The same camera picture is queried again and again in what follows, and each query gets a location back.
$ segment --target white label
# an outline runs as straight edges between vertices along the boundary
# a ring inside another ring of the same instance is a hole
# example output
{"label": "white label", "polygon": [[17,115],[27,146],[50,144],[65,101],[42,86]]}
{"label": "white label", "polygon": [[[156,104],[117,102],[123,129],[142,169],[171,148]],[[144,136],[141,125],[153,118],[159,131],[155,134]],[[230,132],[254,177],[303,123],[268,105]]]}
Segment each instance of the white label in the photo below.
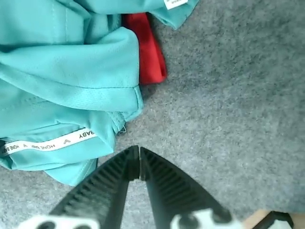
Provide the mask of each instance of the white label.
{"label": "white label", "polygon": [[164,0],[165,6],[168,10],[181,6],[187,3],[188,0]]}
{"label": "white label", "polygon": [[10,142],[0,148],[0,157],[4,157],[26,149],[53,151],[67,146],[71,146],[73,144],[88,140],[96,136],[97,135],[92,130],[85,128],[46,142]]}

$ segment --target red cloth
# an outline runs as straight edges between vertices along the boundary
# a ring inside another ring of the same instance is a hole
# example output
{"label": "red cloth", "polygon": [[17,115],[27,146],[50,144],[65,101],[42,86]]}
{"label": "red cloth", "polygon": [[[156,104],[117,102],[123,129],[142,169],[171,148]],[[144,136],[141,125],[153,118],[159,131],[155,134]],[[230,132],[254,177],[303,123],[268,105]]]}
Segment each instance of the red cloth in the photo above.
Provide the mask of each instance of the red cloth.
{"label": "red cloth", "polygon": [[140,84],[161,83],[167,76],[162,51],[151,30],[146,13],[125,14],[123,26],[138,37],[140,47]]}

